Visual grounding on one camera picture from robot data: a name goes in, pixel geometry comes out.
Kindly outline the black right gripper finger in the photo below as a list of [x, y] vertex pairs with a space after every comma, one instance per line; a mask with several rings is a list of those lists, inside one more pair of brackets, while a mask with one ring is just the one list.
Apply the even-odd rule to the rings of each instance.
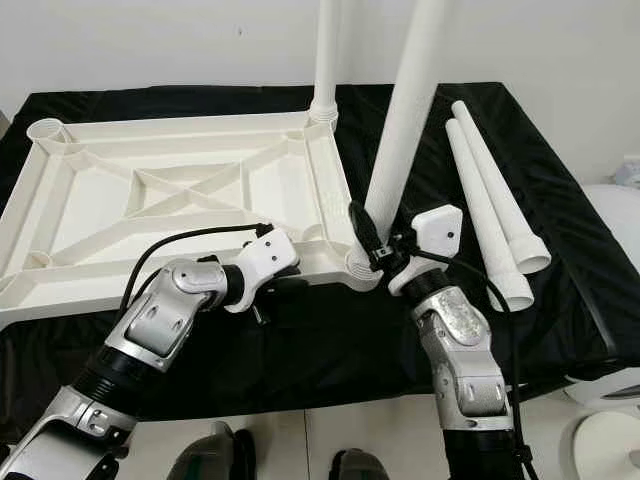
[[361, 251], [365, 253], [366, 260], [369, 262], [380, 262], [383, 257], [383, 241], [381, 241], [376, 224], [370, 218], [369, 212], [364, 206], [358, 202], [352, 202], [349, 205], [349, 220], [353, 229]]

